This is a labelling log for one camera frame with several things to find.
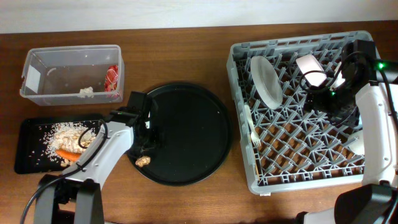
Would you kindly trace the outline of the food scraps pile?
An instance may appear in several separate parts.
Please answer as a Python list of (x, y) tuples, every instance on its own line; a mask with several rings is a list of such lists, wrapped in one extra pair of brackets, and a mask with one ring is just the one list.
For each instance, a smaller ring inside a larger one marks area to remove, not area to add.
[(32, 130), (28, 158), (35, 168), (64, 169), (74, 162), (55, 153), (57, 149), (83, 154), (98, 133), (95, 121), (40, 124)]

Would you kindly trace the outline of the cream plastic cup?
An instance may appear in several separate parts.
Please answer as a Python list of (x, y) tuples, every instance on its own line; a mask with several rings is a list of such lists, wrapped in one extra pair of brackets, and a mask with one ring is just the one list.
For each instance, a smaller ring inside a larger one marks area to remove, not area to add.
[(348, 138), (348, 141), (351, 143), (348, 146), (350, 151), (358, 155), (364, 155), (363, 130), (351, 134)]

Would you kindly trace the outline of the ginger root piece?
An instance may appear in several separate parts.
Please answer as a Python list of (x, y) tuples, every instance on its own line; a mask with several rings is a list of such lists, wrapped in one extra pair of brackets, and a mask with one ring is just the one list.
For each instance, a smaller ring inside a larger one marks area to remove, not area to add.
[(146, 165), (149, 165), (151, 162), (151, 158), (149, 156), (142, 156), (135, 161), (135, 165), (142, 168)]

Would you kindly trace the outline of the wooden chopstick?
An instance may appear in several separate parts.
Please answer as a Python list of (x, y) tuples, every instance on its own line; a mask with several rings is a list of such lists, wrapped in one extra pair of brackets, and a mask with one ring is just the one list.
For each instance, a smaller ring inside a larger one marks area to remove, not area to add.
[(257, 165), (254, 165), (254, 169), (256, 171), (257, 181), (260, 181), (260, 176), (259, 176), (259, 171), (258, 171)]

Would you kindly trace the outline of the orange carrot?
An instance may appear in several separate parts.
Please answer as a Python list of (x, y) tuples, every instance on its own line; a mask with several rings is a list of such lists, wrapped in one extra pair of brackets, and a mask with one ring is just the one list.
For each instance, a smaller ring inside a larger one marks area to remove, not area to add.
[(74, 152), (68, 152), (66, 150), (63, 149), (57, 149), (55, 150), (55, 153), (59, 156), (61, 156), (64, 159), (68, 159), (69, 161), (73, 161), (76, 162), (77, 160), (79, 160), (81, 154), (78, 153), (74, 153)]

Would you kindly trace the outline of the white plastic fork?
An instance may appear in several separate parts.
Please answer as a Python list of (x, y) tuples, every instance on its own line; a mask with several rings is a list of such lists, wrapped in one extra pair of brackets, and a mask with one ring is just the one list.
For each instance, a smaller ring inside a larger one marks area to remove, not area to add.
[(251, 110), (250, 110), (249, 105), (245, 104), (244, 105), (244, 110), (246, 112), (246, 119), (248, 121), (248, 125), (249, 125), (250, 131), (251, 131), (251, 133), (250, 133), (251, 141), (256, 147), (261, 147), (261, 140), (260, 140), (260, 138), (258, 136), (258, 133), (256, 132), (255, 127), (254, 127), (254, 123), (253, 123), (253, 120), (252, 120)]

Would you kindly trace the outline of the pink bowl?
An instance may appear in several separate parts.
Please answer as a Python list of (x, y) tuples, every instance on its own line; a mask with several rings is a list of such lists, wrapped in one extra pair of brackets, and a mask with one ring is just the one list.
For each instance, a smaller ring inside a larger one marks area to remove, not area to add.
[(297, 58), (296, 64), (311, 86), (320, 86), (326, 80), (324, 69), (313, 55)]

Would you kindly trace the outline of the white paper ball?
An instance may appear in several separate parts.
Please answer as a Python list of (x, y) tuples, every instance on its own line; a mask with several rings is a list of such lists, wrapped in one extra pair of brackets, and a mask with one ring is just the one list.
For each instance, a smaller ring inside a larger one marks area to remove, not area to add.
[(93, 88), (90, 86), (88, 88), (80, 89), (78, 97), (79, 98), (92, 98), (92, 97), (94, 97)]

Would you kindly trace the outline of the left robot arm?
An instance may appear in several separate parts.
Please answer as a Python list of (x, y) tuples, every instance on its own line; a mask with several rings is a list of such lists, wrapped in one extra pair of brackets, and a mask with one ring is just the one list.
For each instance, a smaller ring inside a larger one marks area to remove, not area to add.
[(29, 200), (34, 223), (104, 223), (101, 189), (118, 160), (141, 161), (159, 145), (150, 126), (157, 105), (147, 93), (132, 92), (127, 106), (99, 120), (99, 132), (80, 158), (61, 175), (45, 175)]

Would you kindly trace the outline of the red snack wrapper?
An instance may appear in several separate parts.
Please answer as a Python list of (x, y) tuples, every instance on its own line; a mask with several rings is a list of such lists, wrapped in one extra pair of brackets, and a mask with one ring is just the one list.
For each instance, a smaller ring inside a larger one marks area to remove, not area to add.
[(117, 89), (118, 78), (119, 78), (118, 66), (117, 65), (110, 66), (104, 78), (104, 90), (107, 92), (111, 92)]

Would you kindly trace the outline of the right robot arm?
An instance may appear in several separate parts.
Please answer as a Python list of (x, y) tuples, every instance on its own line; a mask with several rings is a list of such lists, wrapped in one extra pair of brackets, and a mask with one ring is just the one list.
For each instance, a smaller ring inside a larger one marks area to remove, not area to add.
[(341, 194), (333, 208), (299, 213), (298, 223), (397, 223), (397, 62), (377, 57), (373, 41), (346, 44), (335, 71), (314, 56), (296, 59), (307, 82), (305, 110), (330, 124), (362, 126), (366, 159), (362, 186)]

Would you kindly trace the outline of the grey plate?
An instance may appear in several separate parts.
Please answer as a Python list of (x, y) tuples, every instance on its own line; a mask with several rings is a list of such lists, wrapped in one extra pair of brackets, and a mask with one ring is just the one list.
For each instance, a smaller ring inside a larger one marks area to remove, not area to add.
[(265, 57), (253, 56), (250, 69), (254, 85), (262, 101), (268, 108), (276, 110), (282, 104), (283, 94), (274, 67)]

